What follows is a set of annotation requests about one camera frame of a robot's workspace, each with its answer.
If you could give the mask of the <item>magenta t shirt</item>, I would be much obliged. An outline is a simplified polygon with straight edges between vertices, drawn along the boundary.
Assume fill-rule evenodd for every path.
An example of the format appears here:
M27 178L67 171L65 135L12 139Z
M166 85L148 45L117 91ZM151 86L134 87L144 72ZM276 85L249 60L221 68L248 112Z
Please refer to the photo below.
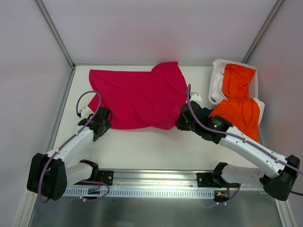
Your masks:
M170 130L186 103L186 80L176 61L156 65L151 71L90 70L89 82L97 91L88 107L98 103L112 111L112 128L147 127Z

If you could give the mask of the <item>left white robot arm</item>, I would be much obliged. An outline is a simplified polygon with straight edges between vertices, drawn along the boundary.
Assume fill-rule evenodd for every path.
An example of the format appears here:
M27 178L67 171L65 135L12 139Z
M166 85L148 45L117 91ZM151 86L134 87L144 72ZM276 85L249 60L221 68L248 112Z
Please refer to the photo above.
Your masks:
M27 189L47 200L59 200L66 189L76 183L100 183L98 164L81 160L68 164L86 145L97 141L110 128L112 111L100 107L95 113L79 121L76 131L59 147L46 154L37 153L31 160Z

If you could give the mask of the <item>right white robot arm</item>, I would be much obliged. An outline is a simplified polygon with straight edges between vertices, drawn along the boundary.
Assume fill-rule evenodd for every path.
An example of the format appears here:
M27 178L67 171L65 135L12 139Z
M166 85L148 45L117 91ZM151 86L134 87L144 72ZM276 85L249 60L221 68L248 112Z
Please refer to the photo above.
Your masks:
M180 108L176 124L179 130L192 131L255 165L249 168L220 162L210 177L205 180L198 178L199 182L218 188L233 183L261 187L271 197L286 201L298 175L302 173L298 157L286 157L267 149L220 116L208 117L195 101L189 101Z

